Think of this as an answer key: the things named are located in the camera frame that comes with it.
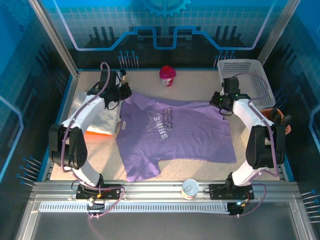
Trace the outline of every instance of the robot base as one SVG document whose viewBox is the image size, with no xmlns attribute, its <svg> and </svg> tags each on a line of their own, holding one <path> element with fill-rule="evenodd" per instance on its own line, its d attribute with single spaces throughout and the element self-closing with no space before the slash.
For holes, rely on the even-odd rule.
<svg viewBox="0 0 320 240">
<path fill-rule="evenodd" d="M 250 200 L 255 198 L 251 185 L 232 186 L 228 188 L 226 184 L 209 184 L 211 200 Z"/>
<path fill-rule="evenodd" d="M 102 183 L 100 188 L 111 188 L 111 187 L 120 187 L 120 184 L 104 184 Z M 112 189 L 105 192 L 104 190 L 95 190 L 90 187 L 79 185 L 76 191 L 77 200 L 88 200 L 90 197 L 95 197 L 101 195 L 98 199 L 100 200 L 118 200 L 120 198 L 121 189 Z"/>
</svg>

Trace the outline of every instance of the purple t-shirt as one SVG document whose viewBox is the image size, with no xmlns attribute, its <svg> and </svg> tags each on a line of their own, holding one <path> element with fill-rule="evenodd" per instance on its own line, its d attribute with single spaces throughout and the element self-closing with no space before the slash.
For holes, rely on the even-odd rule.
<svg viewBox="0 0 320 240">
<path fill-rule="evenodd" d="M 159 160 L 235 163 L 227 120 L 208 102 L 149 98 L 137 92 L 121 107 L 116 142 L 128 182 L 156 177 Z"/>
</svg>

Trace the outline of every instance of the white cable tray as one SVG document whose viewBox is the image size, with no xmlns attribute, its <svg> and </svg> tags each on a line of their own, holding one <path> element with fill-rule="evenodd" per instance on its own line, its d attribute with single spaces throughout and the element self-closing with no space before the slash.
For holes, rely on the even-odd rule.
<svg viewBox="0 0 320 240">
<path fill-rule="evenodd" d="M 104 212 L 114 203 L 105 202 L 105 209 L 90 210 L 90 212 Z M 40 212 L 87 212 L 87 202 L 62 201 L 62 202 L 41 202 Z M 217 213 L 228 214 L 227 203 L 225 202 L 119 202 L 113 213 Z"/>
</svg>

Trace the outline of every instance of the beige table surface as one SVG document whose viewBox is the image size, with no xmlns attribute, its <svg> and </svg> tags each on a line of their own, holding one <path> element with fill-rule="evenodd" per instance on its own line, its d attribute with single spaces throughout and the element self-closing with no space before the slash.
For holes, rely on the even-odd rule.
<svg viewBox="0 0 320 240">
<path fill-rule="evenodd" d="M 215 91 L 221 91 L 219 73 L 214 70 L 178 70 L 171 87 L 161 85 L 157 70 L 128 70 L 127 76 L 132 90 L 149 97 L 182 101 L 209 101 Z M 80 73 L 76 91 L 86 92 L 99 80 L 99 71 L 83 71 Z M 183 181 L 189 178 L 199 181 L 224 180 L 230 172 L 236 171 L 245 161 L 245 145 L 240 137 L 245 125 L 235 115 L 226 117 L 226 119 L 229 120 L 237 163 L 216 163 L 190 159 L 165 160 L 159 162 L 161 174 L 150 180 Z M 84 139 L 88 150 L 87 160 L 96 171 L 103 175 L 105 180 L 126 180 L 126 172 L 116 143 L 116 135 L 85 134 Z M 50 180 L 73 179 L 74 177 L 70 173 L 63 173 L 59 166 L 54 165 Z M 263 174 L 256 179 L 278 180 L 279 178 Z"/>
</svg>

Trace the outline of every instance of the t-shirt sleeve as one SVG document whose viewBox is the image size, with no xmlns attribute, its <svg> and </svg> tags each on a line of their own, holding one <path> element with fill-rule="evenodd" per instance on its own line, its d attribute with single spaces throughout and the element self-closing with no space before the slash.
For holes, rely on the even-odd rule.
<svg viewBox="0 0 320 240">
<path fill-rule="evenodd" d="M 128 156 L 122 158 L 128 182 L 138 182 L 154 178 L 161 173 L 159 160 L 143 156 Z"/>
</svg>

